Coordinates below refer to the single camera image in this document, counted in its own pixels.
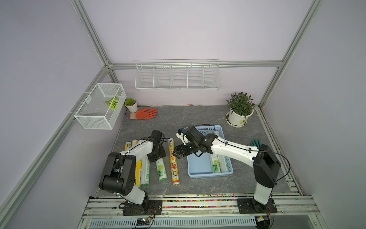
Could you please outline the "green grape wrap roll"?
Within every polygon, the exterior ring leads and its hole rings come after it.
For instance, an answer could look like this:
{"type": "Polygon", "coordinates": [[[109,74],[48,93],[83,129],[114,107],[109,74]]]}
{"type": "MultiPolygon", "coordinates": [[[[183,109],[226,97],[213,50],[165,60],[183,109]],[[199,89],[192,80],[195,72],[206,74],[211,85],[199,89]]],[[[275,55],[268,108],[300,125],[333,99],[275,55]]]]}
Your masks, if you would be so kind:
{"type": "Polygon", "coordinates": [[[148,156],[145,155],[142,158],[140,185],[142,187],[146,187],[149,184],[150,184],[150,161],[148,159],[148,156]]]}
{"type": "Polygon", "coordinates": [[[160,158],[156,161],[157,173],[160,181],[167,180],[167,172],[165,169],[164,159],[160,158]]]}

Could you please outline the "light blue plastic basket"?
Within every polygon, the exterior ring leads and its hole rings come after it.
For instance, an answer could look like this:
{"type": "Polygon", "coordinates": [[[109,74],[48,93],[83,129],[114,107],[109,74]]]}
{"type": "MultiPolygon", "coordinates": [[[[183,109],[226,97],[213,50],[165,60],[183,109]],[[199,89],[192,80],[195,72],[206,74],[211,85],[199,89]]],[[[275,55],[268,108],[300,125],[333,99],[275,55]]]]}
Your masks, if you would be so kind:
{"type": "MultiPolygon", "coordinates": [[[[225,139],[224,132],[221,126],[196,126],[195,127],[203,135],[214,134],[218,137],[225,139]]],[[[203,153],[202,156],[197,157],[195,154],[191,154],[187,158],[188,163],[188,175],[190,178],[211,178],[222,177],[233,174],[234,169],[231,159],[226,156],[226,162],[229,168],[229,172],[226,173],[213,173],[211,154],[203,153]]]]}

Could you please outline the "yellow red wrap roll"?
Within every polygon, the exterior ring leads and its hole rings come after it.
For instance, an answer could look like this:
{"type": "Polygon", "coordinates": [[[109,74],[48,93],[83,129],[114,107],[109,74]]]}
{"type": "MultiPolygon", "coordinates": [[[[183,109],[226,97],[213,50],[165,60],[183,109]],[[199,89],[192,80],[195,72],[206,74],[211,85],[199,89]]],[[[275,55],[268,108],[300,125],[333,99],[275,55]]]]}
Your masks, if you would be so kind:
{"type": "Polygon", "coordinates": [[[177,165],[177,159],[173,155],[174,152],[174,141],[172,138],[168,140],[168,146],[169,146],[169,154],[170,154],[170,168],[172,173],[172,181],[174,186],[180,185],[180,179],[179,179],[179,173],[178,173],[178,165],[177,165]]]}

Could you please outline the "white green wrap roll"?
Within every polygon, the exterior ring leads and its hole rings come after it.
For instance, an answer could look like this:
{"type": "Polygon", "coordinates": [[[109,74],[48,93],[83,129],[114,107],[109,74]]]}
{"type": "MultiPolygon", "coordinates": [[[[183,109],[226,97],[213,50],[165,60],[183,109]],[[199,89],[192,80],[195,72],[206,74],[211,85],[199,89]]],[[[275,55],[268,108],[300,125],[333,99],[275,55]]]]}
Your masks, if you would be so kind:
{"type": "Polygon", "coordinates": [[[211,163],[212,163],[213,173],[221,173],[218,155],[211,155],[211,163]]]}
{"type": "Polygon", "coordinates": [[[228,165],[226,162],[226,156],[223,156],[223,155],[217,155],[217,156],[219,159],[221,173],[229,172],[229,168],[228,168],[228,165]]]}

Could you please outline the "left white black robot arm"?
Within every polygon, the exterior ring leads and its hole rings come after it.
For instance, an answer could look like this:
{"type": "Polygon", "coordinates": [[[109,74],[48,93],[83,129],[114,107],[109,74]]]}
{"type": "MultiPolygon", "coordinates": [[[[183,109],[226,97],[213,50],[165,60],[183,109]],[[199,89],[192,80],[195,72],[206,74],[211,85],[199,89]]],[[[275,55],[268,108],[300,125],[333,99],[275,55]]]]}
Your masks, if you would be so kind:
{"type": "Polygon", "coordinates": [[[144,156],[147,156],[150,162],[165,157],[166,152],[162,144],[163,133],[153,130],[150,137],[143,139],[136,146],[122,152],[111,152],[105,162],[99,188],[122,196],[130,204],[147,205],[146,192],[134,183],[136,163],[144,156]]]}

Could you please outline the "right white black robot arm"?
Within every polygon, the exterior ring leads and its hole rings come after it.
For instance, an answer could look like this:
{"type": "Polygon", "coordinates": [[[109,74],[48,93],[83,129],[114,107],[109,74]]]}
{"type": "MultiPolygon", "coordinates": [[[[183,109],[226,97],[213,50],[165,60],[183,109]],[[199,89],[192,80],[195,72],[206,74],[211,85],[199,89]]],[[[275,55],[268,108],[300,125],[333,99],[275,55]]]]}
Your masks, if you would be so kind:
{"type": "Polygon", "coordinates": [[[256,188],[252,206],[257,209],[267,208],[281,168],[276,153],[269,146],[237,144],[215,134],[203,135],[193,126],[179,129],[176,136],[183,142],[173,151],[173,155],[179,159],[198,152],[209,153],[233,158],[253,168],[256,188]]]}

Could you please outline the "red rubber glove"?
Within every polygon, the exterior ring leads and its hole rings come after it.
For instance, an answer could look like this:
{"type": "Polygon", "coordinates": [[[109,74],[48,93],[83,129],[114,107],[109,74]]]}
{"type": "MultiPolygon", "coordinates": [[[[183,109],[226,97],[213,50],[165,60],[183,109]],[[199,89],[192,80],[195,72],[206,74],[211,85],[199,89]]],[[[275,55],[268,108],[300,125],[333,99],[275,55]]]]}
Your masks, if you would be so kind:
{"type": "Polygon", "coordinates": [[[130,120],[146,120],[155,118],[158,114],[157,109],[153,108],[144,108],[142,110],[137,111],[136,113],[130,114],[130,120]]]}

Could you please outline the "small potted succulent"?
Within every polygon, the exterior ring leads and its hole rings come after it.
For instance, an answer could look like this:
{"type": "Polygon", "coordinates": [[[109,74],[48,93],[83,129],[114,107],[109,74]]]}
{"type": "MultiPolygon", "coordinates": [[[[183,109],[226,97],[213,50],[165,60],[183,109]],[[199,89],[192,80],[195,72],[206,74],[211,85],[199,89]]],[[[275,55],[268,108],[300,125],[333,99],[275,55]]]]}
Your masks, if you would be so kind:
{"type": "Polygon", "coordinates": [[[124,104],[130,113],[137,113],[138,106],[137,106],[137,101],[135,99],[127,98],[124,104]]]}

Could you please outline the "large potted green plant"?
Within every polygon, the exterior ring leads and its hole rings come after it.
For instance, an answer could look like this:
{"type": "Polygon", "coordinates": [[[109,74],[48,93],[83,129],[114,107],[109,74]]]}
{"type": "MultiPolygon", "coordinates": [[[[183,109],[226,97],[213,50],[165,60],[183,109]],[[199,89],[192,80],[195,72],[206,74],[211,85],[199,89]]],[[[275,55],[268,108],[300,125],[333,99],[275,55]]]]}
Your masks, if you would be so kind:
{"type": "Polygon", "coordinates": [[[228,123],[233,127],[243,127],[247,124],[249,117],[254,113],[255,103],[248,93],[240,92],[231,94],[227,105],[230,111],[227,115],[228,123]]]}

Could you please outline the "green rubber glove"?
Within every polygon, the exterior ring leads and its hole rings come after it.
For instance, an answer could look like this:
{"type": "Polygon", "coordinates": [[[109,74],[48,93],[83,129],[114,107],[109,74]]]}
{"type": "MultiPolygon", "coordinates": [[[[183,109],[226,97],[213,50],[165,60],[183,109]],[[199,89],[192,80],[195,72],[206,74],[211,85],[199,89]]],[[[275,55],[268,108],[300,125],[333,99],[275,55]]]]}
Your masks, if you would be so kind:
{"type": "Polygon", "coordinates": [[[261,140],[259,139],[254,139],[251,141],[251,144],[250,144],[252,147],[261,147],[262,146],[262,142],[261,140]]]}

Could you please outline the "green leaf toy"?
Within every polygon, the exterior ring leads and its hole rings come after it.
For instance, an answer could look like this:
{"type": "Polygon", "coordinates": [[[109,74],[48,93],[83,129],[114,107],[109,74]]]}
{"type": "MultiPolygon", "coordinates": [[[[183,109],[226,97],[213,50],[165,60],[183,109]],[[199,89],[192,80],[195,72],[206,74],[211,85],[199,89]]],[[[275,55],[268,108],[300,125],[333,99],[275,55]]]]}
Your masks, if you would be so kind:
{"type": "Polygon", "coordinates": [[[117,107],[117,105],[118,105],[118,103],[119,103],[119,100],[118,100],[118,97],[115,96],[115,97],[111,98],[109,101],[107,101],[105,103],[109,106],[109,108],[111,110],[115,110],[116,107],[117,107]]]}

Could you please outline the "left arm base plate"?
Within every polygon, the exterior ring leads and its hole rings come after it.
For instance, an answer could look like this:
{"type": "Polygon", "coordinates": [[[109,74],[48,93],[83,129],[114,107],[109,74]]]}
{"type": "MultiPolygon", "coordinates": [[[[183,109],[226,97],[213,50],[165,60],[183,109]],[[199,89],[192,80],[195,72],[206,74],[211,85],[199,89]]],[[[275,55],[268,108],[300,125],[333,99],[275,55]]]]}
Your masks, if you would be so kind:
{"type": "Polygon", "coordinates": [[[163,201],[148,199],[142,205],[125,203],[123,207],[124,216],[142,216],[142,215],[161,215],[163,210],[163,201]]]}

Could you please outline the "white mesh wall basket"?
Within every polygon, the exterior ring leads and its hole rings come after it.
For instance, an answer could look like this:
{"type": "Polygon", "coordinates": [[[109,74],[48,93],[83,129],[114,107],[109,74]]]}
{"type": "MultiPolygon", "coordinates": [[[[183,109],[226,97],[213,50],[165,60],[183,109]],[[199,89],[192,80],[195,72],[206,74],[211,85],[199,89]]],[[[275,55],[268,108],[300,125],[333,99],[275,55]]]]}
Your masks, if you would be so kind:
{"type": "Polygon", "coordinates": [[[126,93],[122,84],[98,83],[82,102],[74,118],[84,129],[112,130],[125,100],[126,93]],[[111,110],[105,102],[115,96],[118,97],[119,103],[115,110],[111,110]]]}

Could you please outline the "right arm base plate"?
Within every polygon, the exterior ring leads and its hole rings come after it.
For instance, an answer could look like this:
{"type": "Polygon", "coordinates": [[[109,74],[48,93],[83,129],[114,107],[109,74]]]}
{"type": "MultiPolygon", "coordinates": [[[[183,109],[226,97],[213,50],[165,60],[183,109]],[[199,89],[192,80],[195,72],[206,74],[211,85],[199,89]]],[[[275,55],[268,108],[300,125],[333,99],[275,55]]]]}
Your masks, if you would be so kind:
{"type": "Polygon", "coordinates": [[[254,198],[238,198],[237,206],[240,214],[267,214],[278,213],[272,198],[266,204],[261,204],[254,198]]]}

